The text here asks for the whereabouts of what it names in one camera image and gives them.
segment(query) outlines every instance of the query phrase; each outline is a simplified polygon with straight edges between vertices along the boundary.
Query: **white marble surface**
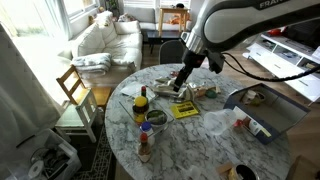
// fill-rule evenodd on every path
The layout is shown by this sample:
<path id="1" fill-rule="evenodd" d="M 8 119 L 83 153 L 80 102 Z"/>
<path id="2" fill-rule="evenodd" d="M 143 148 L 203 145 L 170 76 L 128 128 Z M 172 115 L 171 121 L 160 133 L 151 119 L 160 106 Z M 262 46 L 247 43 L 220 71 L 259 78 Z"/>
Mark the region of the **white marble surface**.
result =
<path id="1" fill-rule="evenodd" d="M 222 109 L 228 95 L 243 88 L 239 82 L 207 69 L 194 69 L 188 81 L 218 85 L 222 93 L 216 99 L 196 99 L 201 114 L 173 119 L 166 131 L 156 135 L 149 162 L 142 163 L 139 160 L 136 153 L 139 129 L 120 105 L 119 101 L 127 102 L 119 91 L 133 81 L 152 86 L 155 78 L 168 76 L 171 71 L 181 68 L 182 65 L 167 64 L 143 69 L 126 78 L 111 95 L 106 110 L 106 131 L 112 151 L 124 169 L 137 180 L 170 180 L 182 179 L 182 171 L 177 166 L 188 169 L 195 165 L 201 169 L 200 179 L 225 179 L 216 174 L 215 168 L 231 161 L 252 167 L 261 180 L 285 179 L 290 167 L 287 137 L 263 145 L 246 130 L 237 133 L 229 128 L 220 136 L 212 136 L 206 131 L 203 126 L 204 114 Z M 169 110 L 172 103 L 167 98 L 157 98 L 156 104 L 167 114 L 172 114 Z"/>

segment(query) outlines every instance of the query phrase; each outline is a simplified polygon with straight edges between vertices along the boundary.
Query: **chair back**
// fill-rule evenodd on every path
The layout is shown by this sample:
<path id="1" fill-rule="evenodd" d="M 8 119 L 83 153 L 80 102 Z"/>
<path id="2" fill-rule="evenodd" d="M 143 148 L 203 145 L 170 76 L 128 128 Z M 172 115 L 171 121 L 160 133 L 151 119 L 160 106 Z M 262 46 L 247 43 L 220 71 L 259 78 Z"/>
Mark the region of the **chair back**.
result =
<path id="1" fill-rule="evenodd" d="M 179 40 L 171 40 L 160 46 L 159 64 L 182 63 L 184 47 Z"/>
<path id="2" fill-rule="evenodd" d="M 84 86 L 75 66 L 71 65 L 70 68 L 60 78 L 57 78 L 56 80 L 68 96 L 70 102 L 72 104 L 77 105 L 78 102 L 75 100 L 73 95 L 76 92 L 76 90 L 79 89 L 80 85 L 83 89 L 85 89 L 86 87 Z M 69 83 L 70 80 L 71 82 L 68 85 L 71 86 L 71 88 L 68 88 L 66 85 L 67 83 Z"/>
<path id="3" fill-rule="evenodd" d="M 82 101 L 76 106 L 76 110 L 83 122 L 83 125 L 86 128 L 91 127 L 92 122 L 99 112 L 96 99 L 91 89 L 87 91 Z"/>

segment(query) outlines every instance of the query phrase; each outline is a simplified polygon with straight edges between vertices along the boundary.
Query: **black chair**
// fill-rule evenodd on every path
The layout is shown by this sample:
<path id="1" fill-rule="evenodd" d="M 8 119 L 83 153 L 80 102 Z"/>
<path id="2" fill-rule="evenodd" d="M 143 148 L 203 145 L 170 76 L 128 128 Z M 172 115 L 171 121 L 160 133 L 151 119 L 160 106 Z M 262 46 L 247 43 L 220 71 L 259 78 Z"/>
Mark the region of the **black chair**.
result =
<path id="1" fill-rule="evenodd" d="M 182 63 L 184 46 L 179 40 L 171 40 L 160 46 L 159 63 L 173 64 Z"/>

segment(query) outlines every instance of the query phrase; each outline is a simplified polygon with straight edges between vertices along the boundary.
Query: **white couch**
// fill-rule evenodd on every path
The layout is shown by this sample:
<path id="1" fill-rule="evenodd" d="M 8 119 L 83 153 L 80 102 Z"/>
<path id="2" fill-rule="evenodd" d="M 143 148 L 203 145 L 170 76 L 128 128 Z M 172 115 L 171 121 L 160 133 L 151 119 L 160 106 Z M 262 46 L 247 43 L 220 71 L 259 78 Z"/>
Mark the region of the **white couch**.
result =
<path id="1" fill-rule="evenodd" d="M 72 56 L 68 52 L 61 56 L 86 56 L 95 53 L 110 53 L 111 67 L 105 75 L 82 79 L 86 86 L 117 86 L 123 79 L 140 70 L 142 61 L 142 34 L 137 21 L 112 22 L 108 26 L 96 22 L 71 41 Z"/>

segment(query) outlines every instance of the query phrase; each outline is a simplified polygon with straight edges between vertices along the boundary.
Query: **robotic arm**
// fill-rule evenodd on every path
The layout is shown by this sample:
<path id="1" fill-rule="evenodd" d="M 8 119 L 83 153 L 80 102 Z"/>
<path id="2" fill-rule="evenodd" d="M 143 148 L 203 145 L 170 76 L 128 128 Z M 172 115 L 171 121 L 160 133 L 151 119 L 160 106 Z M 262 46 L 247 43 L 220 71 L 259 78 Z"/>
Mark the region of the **robotic arm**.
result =
<path id="1" fill-rule="evenodd" d="M 208 57 L 210 71 L 222 71 L 223 51 L 248 37 L 278 27 L 320 17 L 319 0 L 205 0 L 191 33 L 183 33 L 186 50 L 174 84 L 183 82 Z"/>

